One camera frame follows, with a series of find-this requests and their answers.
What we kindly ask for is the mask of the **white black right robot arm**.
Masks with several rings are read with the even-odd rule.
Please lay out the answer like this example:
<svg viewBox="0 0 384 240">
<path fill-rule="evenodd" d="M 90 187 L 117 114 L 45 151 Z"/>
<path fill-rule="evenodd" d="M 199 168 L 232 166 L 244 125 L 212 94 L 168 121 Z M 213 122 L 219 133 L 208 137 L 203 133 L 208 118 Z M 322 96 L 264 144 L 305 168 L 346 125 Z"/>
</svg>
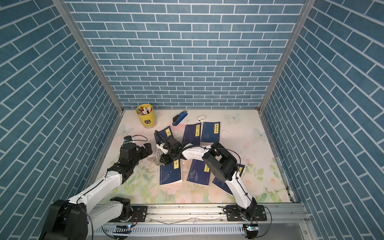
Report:
<svg viewBox="0 0 384 240">
<path fill-rule="evenodd" d="M 241 181 L 238 173 L 238 163 L 241 159 L 233 156 L 234 151 L 224 148 L 219 142 L 210 146 L 182 144 L 173 136 L 163 138 L 158 131 L 155 139 L 156 147 L 162 151 L 160 156 L 162 165 L 167 166 L 180 159 L 204 161 L 211 173 L 227 184 L 240 209 L 250 211 L 256 208 L 256 199 L 246 191 Z"/>
</svg>

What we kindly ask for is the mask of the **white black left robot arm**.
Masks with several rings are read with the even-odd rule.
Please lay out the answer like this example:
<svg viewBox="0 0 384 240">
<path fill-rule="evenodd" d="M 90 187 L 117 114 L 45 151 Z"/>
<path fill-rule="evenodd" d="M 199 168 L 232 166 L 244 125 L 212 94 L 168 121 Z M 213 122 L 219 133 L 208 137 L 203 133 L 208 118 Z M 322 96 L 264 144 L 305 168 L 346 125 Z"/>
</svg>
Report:
<svg viewBox="0 0 384 240">
<path fill-rule="evenodd" d="M 118 162 L 108 168 L 100 180 L 79 194 L 67 200 L 57 200 L 51 205 L 39 238 L 85 240 L 111 220 L 123 223 L 137 222 L 139 217 L 133 212 L 129 199 L 113 197 L 100 208 L 96 205 L 112 190 L 125 183 L 139 161 L 152 153 L 150 143 L 145 143 L 142 147 L 135 143 L 123 144 Z"/>
</svg>

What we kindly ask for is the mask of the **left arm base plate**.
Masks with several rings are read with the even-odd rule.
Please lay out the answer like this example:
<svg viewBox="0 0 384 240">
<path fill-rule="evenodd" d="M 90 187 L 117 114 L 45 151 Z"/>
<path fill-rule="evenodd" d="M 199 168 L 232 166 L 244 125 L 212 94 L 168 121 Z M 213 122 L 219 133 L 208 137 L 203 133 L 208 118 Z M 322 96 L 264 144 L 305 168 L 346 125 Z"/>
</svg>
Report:
<svg viewBox="0 0 384 240">
<path fill-rule="evenodd" d="M 109 221 L 109 223 L 143 223 L 146 221 L 148 206 L 131 206 L 131 217 L 128 220 L 120 220 L 119 218 L 115 218 Z"/>
</svg>

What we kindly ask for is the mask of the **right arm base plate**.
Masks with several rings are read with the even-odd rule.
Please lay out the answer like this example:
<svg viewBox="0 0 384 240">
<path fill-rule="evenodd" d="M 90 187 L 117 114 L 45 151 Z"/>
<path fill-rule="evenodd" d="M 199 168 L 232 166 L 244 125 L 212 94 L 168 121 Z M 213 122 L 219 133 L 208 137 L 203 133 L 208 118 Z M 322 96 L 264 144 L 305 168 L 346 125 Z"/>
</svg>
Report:
<svg viewBox="0 0 384 240">
<path fill-rule="evenodd" d="M 262 205 L 256 205 L 253 210 L 245 210 L 237 205 L 227 205 L 223 208 L 228 222 L 240 222 L 240 221 L 266 221 L 267 215 L 265 207 Z"/>
</svg>

